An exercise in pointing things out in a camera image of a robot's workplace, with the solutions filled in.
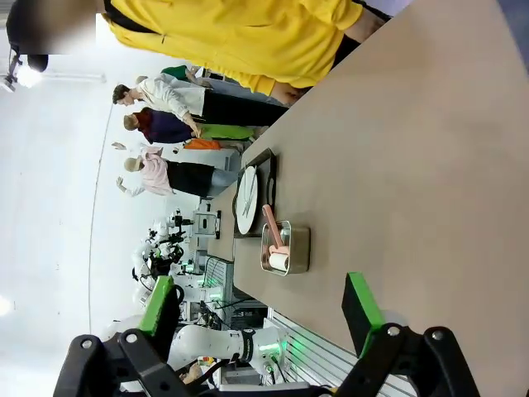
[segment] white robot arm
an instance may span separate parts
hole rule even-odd
[[[116,332],[137,327],[141,316],[133,316],[113,323],[102,340],[110,339]],[[176,371],[197,360],[199,356],[222,359],[239,359],[261,375],[270,371],[278,373],[276,362],[281,365],[284,357],[286,335],[278,328],[250,331],[215,331],[198,325],[187,325],[171,344],[167,363]]]

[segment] orange object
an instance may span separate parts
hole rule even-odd
[[[219,151],[221,149],[221,144],[217,141],[193,138],[189,143],[186,143],[183,148],[197,151]]]

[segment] white plate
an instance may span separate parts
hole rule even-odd
[[[237,225],[239,232],[246,234],[250,231],[251,224],[254,222],[255,210],[257,208],[257,175],[255,174],[255,167],[246,168],[242,175],[241,183],[239,184],[239,191],[237,192],[236,214]],[[248,212],[243,215],[247,202],[250,202]]]

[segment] green shirt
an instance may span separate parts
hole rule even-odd
[[[187,76],[185,75],[185,72],[188,70],[187,66],[175,66],[172,68],[165,68],[162,70],[162,73],[168,74],[170,76],[173,76],[174,78],[182,81],[189,81]]]

